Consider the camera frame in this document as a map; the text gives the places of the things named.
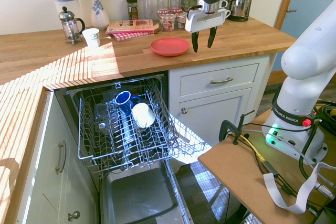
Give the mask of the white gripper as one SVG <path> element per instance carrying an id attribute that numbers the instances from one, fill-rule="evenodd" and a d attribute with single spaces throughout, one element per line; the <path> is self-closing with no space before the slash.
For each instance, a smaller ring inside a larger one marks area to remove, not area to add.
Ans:
<path id="1" fill-rule="evenodd" d="M 207 47 L 211 48 L 216 36 L 217 26 L 221 26 L 226 19 L 226 9 L 222 8 L 213 14 L 206 14 L 202 9 L 191 9 L 187 13 L 185 30 L 192 33 L 194 52 L 198 51 L 199 31 L 210 29 Z"/>

